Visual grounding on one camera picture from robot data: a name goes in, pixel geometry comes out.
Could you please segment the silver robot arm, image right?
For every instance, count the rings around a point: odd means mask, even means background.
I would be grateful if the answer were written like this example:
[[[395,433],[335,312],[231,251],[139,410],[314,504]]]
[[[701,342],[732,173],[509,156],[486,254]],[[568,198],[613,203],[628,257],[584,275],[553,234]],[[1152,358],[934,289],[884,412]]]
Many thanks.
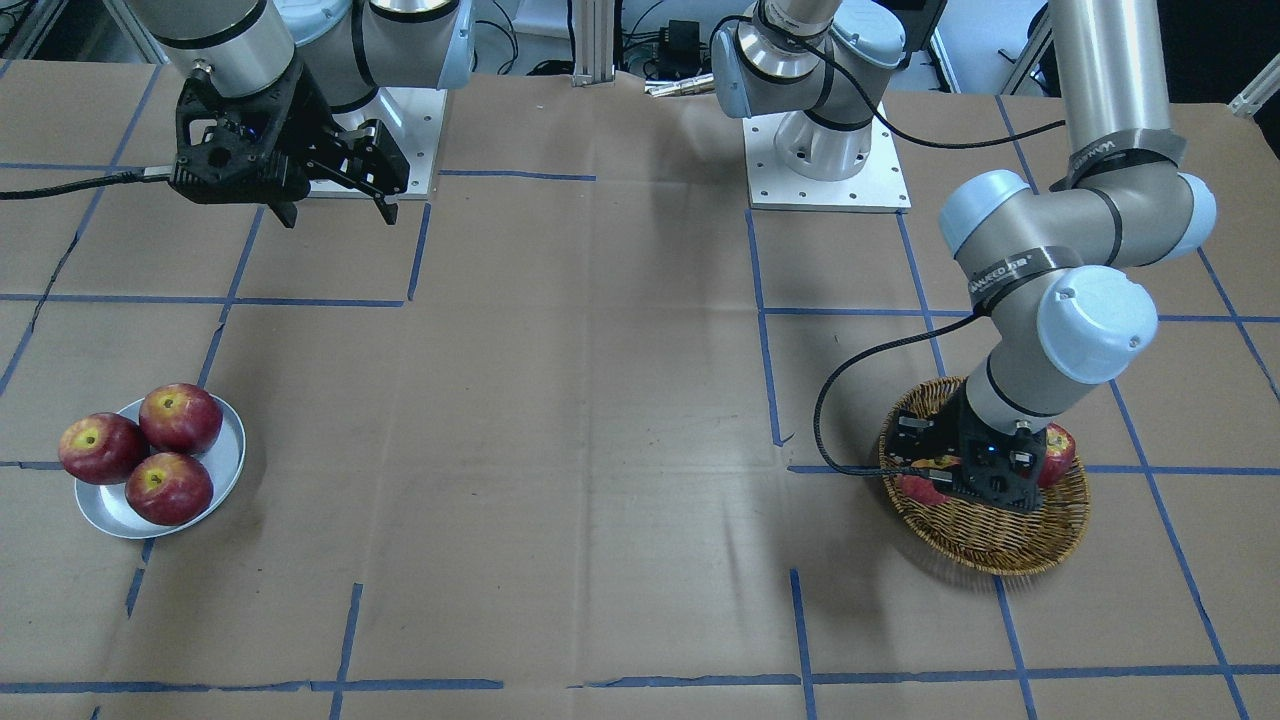
[[[1043,502],[1051,421],[1155,338],[1155,302],[1126,269],[1197,250],[1216,220],[1210,188],[1180,168],[1155,3],[1051,1],[1048,17],[1065,177],[1037,193],[991,170],[943,204],[970,319],[989,318],[1000,342],[940,410],[892,415],[879,468],[1014,512]],[[724,114],[781,117],[781,167],[827,183],[863,170],[888,129],[879,104],[906,53],[902,24],[873,1],[755,1],[709,47]]]

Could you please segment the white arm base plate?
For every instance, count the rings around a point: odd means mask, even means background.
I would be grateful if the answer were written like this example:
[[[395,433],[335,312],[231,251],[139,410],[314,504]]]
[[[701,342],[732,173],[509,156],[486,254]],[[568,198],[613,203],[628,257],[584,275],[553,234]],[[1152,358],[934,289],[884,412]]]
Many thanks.
[[[448,92],[439,88],[381,87],[364,102],[348,102],[332,110],[335,122],[346,129],[379,119],[398,145],[410,173],[390,201],[430,197],[447,99]]]
[[[742,120],[748,193],[754,209],[896,213],[911,206],[893,136],[877,118],[852,132],[805,113]]]

